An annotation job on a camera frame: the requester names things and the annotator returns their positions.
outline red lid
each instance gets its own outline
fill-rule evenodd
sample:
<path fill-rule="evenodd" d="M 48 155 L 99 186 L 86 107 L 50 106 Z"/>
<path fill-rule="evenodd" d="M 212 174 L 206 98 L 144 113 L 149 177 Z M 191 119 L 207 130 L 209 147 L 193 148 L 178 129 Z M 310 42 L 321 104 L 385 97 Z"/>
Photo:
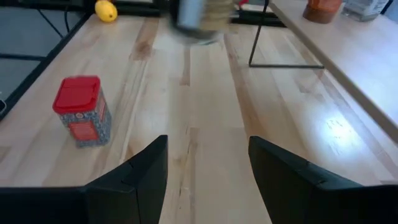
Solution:
<path fill-rule="evenodd" d="M 79 76 L 63 79 L 52 108 L 58 114 L 93 110 L 101 82 L 97 76 Z"/>

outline black cable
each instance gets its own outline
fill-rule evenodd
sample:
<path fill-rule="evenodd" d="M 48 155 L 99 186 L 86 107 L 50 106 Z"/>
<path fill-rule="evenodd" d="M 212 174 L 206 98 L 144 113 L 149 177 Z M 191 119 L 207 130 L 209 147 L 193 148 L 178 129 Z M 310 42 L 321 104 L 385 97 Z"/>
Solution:
<path fill-rule="evenodd" d="M 57 34 L 61 37 L 61 39 L 63 38 L 63 35 L 61 34 L 61 32 L 52 24 L 51 21 L 49 21 L 49 19 L 47 18 L 47 16 L 45 16 L 43 14 L 43 12 L 40 9 L 36 9 L 40 15 L 47 21 L 47 23 L 52 27 L 52 29 L 57 32 Z"/>
<path fill-rule="evenodd" d="M 67 32 L 70 31 L 70 29 L 69 29 L 69 23 L 68 23 L 68 8 L 69 8 L 69 6 L 67 6 L 67 7 L 65 8 L 65 11 L 63 12 L 63 20 L 65 21 L 65 26 L 67 27 Z"/>

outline gray floor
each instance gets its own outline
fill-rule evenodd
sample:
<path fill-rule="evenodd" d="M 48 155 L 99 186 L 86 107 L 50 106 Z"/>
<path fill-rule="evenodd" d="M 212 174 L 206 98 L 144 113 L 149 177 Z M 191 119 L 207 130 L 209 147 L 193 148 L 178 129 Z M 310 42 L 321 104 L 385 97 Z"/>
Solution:
<path fill-rule="evenodd" d="M 62 11 L 42 11 L 63 34 L 67 33 Z M 72 28 L 81 15 L 68 13 Z M 34 9 L 0 7 L 0 53 L 47 56 L 60 36 Z M 6 99 L 39 62 L 0 59 L 0 99 Z"/>

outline yellow lemon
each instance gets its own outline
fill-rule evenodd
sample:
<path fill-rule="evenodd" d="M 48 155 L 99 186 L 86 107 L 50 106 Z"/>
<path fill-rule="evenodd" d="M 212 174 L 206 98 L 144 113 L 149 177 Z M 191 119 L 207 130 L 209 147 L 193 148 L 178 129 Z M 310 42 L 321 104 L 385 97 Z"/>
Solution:
<path fill-rule="evenodd" d="M 104 22 L 112 22 L 118 16 L 116 7 L 107 0 L 99 0 L 95 3 L 95 13 Z"/>

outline wooden countertop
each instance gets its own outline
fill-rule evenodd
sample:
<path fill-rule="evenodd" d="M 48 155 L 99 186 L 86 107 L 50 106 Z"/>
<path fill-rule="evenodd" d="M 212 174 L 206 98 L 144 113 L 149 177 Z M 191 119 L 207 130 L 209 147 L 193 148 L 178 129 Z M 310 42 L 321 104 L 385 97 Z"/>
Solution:
<path fill-rule="evenodd" d="M 302 17 L 306 1 L 269 7 L 369 115 L 398 142 L 398 24 L 384 16 L 356 22 L 340 13 L 329 24 Z"/>
<path fill-rule="evenodd" d="M 314 60 L 265 27 L 254 60 Z M 398 149 L 326 71 L 248 68 L 256 26 L 184 47 L 166 20 L 92 16 L 0 123 L 0 186 L 82 185 L 169 135 L 160 223 L 271 223 L 251 172 L 258 135 L 364 185 L 398 180 Z M 77 149 L 52 111 L 63 78 L 98 75 L 112 140 Z"/>

